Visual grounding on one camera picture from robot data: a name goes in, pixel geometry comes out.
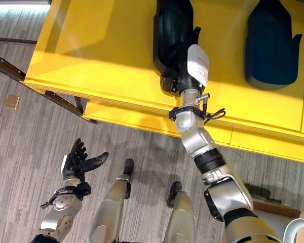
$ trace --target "silver robot arm segment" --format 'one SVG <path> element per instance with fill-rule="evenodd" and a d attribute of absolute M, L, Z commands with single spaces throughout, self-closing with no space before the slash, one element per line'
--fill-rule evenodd
<path fill-rule="evenodd" d="M 176 113 L 175 124 L 184 147 L 202 174 L 204 184 L 208 185 L 204 197 L 211 215 L 225 222 L 229 243 L 281 242 L 267 223 L 252 212 L 249 191 L 205 130 L 204 118 L 196 110 L 201 100 L 208 98 L 209 95 L 201 96 L 196 89 L 181 92 L 178 110 L 182 112 Z"/>
<path fill-rule="evenodd" d="M 53 208 L 45 216 L 31 243 L 61 243 L 71 230 L 83 197 L 91 193 L 90 185 L 85 182 L 85 172 L 100 167 L 108 157 L 108 153 L 104 152 L 98 157 L 86 159 L 85 151 L 84 143 L 77 139 L 62 164 L 63 187 L 41 205 L 42 209 L 49 205 Z"/>

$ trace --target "robotic hand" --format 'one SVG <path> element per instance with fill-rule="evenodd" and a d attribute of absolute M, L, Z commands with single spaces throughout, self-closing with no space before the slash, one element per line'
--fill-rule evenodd
<path fill-rule="evenodd" d="M 59 243 L 69 233 L 73 220 L 82 206 L 84 196 L 91 193 L 90 185 L 85 182 L 85 172 L 100 167 L 108 157 L 104 152 L 98 157 L 86 160 L 87 154 L 84 143 L 78 138 L 68 154 L 62 168 L 63 187 L 58 189 L 50 200 L 43 205 L 53 208 L 42 221 L 32 243 Z"/>
<path fill-rule="evenodd" d="M 200 28 L 193 30 L 189 0 L 158 0 L 154 18 L 154 64 L 161 73 L 161 88 L 180 97 L 180 107 L 169 112 L 188 154 L 208 186 L 204 192 L 211 215 L 225 222 L 229 243 L 281 242 L 267 223 L 253 212 L 252 198 L 234 169 L 205 130 L 209 94 L 202 95 L 208 77 L 208 57 L 198 44 Z"/>

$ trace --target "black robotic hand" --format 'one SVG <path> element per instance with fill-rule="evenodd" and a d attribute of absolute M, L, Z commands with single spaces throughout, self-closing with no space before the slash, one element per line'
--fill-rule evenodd
<path fill-rule="evenodd" d="M 84 182 L 85 172 L 100 167 L 108 158 L 108 152 L 104 152 L 98 157 L 86 160 L 88 155 L 85 153 L 87 149 L 84 145 L 84 142 L 82 142 L 80 138 L 75 141 L 62 170 L 64 180 L 70 176 L 75 176 L 79 178 L 81 182 Z"/>

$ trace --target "yellow shelf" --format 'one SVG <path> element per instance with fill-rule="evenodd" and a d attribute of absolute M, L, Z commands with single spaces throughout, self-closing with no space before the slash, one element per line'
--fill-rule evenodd
<path fill-rule="evenodd" d="M 89 100 L 87 103 L 84 117 L 175 137 L 180 136 L 175 130 L 174 122 L 167 116 L 95 100 Z M 206 129 L 219 145 L 304 162 L 303 142 L 221 126 L 214 122 L 207 123 Z"/>
<path fill-rule="evenodd" d="M 247 84 L 243 70 L 247 18 L 258 0 L 191 2 L 194 25 L 202 28 L 199 43 L 210 58 L 205 90 L 211 94 L 209 111 L 225 107 L 227 112 L 210 124 L 215 140 L 229 144 L 232 131 L 240 129 L 260 138 L 304 143 L 304 4 L 281 1 L 292 17 L 293 34 L 303 34 L 298 78 L 283 89 L 261 91 Z M 161 91 L 153 65 L 155 11 L 155 0 L 53 1 L 24 83 L 39 91 L 91 99 L 88 118 L 177 136 L 166 119 L 177 100 Z M 94 110 L 101 106 L 122 107 L 135 112 L 135 118 L 127 123 L 113 118 L 111 111 L 103 117 Z M 146 118 L 151 115 L 159 126 Z M 272 153 L 255 143 L 245 149 Z"/>

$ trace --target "black cable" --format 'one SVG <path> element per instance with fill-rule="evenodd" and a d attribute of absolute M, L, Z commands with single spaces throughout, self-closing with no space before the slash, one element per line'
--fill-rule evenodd
<path fill-rule="evenodd" d="M 49 201 L 46 201 L 45 203 L 43 203 L 42 205 L 40 205 L 41 209 L 45 209 L 47 208 L 49 205 L 53 205 L 54 200 L 60 196 L 60 195 L 74 195 L 73 192 L 66 192 L 66 193 L 59 193 L 59 194 L 54 194 Z"/>
<path fill-rule="evenodd" d="M 216 120 L 216 119 L 220 119 L 223 116 L 225 116 L 226 111 L 225 108 L 222 108 L 221 110 L 218 110 L 217 112 L 215 112 L 214 114 L 211 115 L 211 113 L 208 113 L 206 115 L 206 121 L 204 122 L 204 124 L 206 124 L 209 120 Z"/>

